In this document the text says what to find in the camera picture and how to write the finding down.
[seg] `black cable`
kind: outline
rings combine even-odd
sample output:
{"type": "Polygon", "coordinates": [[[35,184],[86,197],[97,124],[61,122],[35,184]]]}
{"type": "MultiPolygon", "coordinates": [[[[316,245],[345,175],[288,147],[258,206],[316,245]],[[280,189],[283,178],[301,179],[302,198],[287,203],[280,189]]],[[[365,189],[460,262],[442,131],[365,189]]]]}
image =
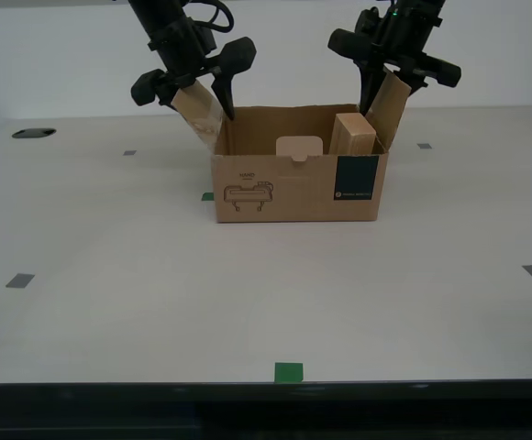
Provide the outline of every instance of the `black cable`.
{"type": "Polygon", "coordinates": [[[217,15],[218,15],[219,12],[223,12],[223,14],[227,18],[227,26],[216,25],[213,22],[213,18],[212,18],[211,21],[209,21],[209,22],[195,21],[194,23],[198,27],[200,27],[200,28],[209,28],[209,29],[214,30],[216,32],[223,32],[223,33],[228,33],[228,32],[231,31],[231,29],[233,29],[233,26],[234,26],[233,15],[231,14],[231,11],[229,10],[229,8],[227,6],[225,6],[220,0],[191,0],[191,3],[201,3],[203,5],[214,6],[217,9],[217,11],[216,11],[217,15]]]}
{"type": "Polygon", "coordinates": [[[221,9],[219,9],[218,7],[215,8],[215,13],[213,14],[213,16],[211,17],[211,19],[209,20],[209,23],[213,24],[215,23],[215,20],[217,20],[217,17],[219,17],[219,13],[221,12],[221,9]]]}

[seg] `green tape marker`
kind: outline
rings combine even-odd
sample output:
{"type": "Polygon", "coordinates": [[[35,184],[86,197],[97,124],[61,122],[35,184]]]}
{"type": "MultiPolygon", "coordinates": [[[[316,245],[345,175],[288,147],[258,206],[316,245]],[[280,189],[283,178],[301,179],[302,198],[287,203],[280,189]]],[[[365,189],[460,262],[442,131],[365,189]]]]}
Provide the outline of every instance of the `green tape marker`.
{"type": "Polygon", "coordinates": [[[274,382],[296,383],[303,381],[303,364],[286,364],[276,362],[274,364],[274,382]]]}

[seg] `box cutout handle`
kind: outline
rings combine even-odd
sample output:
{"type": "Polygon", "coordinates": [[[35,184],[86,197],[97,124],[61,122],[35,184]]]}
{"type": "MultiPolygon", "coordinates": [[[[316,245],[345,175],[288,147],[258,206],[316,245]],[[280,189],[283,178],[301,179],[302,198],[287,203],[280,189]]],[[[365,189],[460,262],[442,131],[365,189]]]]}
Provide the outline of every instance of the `box cutout handle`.
{"type": "Polygon", "coordinates": [[[323,156],[323,139],[318,136],[279,137],[276,156],[290,156],[294,162],[305,162],[309,156],[323,156]]]}

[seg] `open cardboard box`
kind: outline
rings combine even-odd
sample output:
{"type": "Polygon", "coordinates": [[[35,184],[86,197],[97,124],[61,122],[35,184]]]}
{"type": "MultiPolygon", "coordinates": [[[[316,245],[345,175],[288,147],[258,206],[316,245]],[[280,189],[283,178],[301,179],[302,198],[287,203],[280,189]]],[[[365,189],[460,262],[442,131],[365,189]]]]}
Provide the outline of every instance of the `open cardboard box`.
{"type": "Polygon", "coordinates": [[[224,118],[219,127],[220,119],[211,116],[215,105],[208,104],[215,99],[202,86],[179,92],[172,103],[201,138],[213,136],[218,222],[373,221],[410,92],[387,72],[366,115],[376,130],[368,156],[329,154],[336,115],[356,113],[353,104],[241,107],[234,121],[224,118]],[[203,98],[189,99],[194,95],[203,98]]]}

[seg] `wooden block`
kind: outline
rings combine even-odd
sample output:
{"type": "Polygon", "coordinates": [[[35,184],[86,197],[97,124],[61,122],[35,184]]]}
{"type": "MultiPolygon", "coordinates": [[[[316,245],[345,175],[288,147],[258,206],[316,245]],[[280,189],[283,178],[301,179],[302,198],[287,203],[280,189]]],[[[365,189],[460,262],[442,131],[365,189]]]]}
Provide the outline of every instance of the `wooden block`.
{"type": "Polygon", "coordinates": [[[376,130],[360,113],[340,113],[333,126],[329,154],[368,156],[372,154],[376,130]]]}

